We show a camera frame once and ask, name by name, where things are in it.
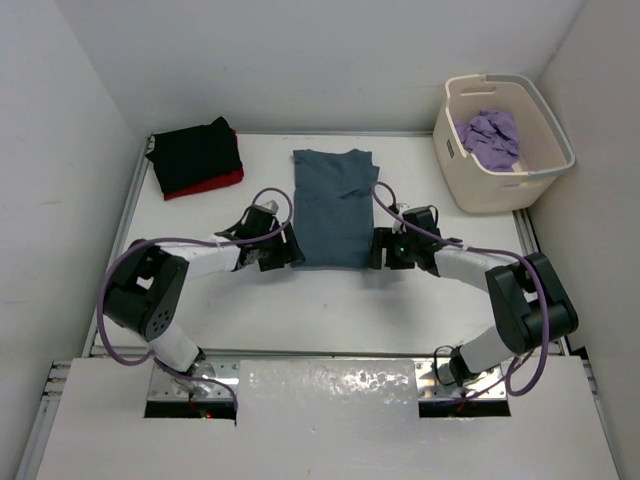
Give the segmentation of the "red t shirt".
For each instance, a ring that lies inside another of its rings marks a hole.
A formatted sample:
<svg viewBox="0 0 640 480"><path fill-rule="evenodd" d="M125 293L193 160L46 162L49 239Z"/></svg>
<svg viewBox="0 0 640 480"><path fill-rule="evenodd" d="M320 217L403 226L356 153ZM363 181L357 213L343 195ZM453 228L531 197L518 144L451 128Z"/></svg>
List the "red t shirt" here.
<svg viewBox="0 0 640 480"><path fill-rule="evenodd" d="M164 167L161 191L168 201L229 187L243 179L237 134L230 129L172 154Z"/></svg>

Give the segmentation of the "teal t shirt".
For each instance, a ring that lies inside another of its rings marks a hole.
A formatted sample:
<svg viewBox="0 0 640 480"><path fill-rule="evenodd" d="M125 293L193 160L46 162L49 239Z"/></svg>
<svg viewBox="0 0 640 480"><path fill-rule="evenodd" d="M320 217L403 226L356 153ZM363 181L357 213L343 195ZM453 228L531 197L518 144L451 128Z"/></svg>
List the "teal t shirt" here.
<svg viewBox="0 0 640 480"><path fill-rule="evenodd" d="M372 187L379 167L370 151L295 150L293 229L298 268L364 269L373 238Z"/></svg>

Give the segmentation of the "black t shirt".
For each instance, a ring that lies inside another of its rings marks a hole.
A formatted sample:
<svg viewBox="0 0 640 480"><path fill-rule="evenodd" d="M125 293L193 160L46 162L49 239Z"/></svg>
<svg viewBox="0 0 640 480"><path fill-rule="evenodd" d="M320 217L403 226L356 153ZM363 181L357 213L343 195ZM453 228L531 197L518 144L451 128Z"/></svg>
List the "black t shirt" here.
<svg viewBox="0 0 640 480"><path fill-rule="evenodd" d="M244 179L236 131L222 116L207 125L153 135L146 158L166 201Z"/></svg>

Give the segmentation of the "lavender t shirt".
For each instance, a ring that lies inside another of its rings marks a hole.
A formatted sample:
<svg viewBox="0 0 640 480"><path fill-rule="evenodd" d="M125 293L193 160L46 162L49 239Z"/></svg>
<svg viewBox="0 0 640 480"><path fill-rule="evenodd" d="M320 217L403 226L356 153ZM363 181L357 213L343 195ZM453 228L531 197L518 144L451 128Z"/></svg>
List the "lavender t shirt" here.
<svg viewBox="0 0 640 480"><path fill-rule="evenodd" d="M520 133L513 115L495 109L480 110L468 122L455 122L464 149L493 172L513 172L520 160Z"/></svg>

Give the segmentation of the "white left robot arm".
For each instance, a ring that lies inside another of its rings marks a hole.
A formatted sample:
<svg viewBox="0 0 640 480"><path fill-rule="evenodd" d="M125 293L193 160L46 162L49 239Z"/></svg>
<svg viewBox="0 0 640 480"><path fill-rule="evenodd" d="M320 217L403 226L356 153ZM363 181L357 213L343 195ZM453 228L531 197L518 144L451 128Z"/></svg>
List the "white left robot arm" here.
<svg viewBox="0 0 640 480"><path fill-rule="evenodd" d="M265 272L302 262L293 227L281 224L276 210L274 202L251 205L234 225L201 241L134 242L110 274L102 314L145 342L171 373L192 377L206 356L174 321L185 284L254 263Z"/></svg>

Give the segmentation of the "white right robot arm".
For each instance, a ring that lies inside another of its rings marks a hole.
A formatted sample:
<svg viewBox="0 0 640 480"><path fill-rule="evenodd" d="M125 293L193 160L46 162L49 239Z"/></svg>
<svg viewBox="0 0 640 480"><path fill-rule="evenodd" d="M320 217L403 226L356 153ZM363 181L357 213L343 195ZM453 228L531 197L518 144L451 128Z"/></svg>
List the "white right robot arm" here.
<svg viewBox="0 0 640 480"><path fill-rule="evenodd" d="M488 295L494 324L476 338L451 347L447 363L435 361L437 382L463 387L502 362L543 350L579 326L579 319L550 260L536 252L467 247L443 238L433 206L386 208L392 227L377 227L369 267L407 270L415 267L435 277L458 280Z"/></svg>

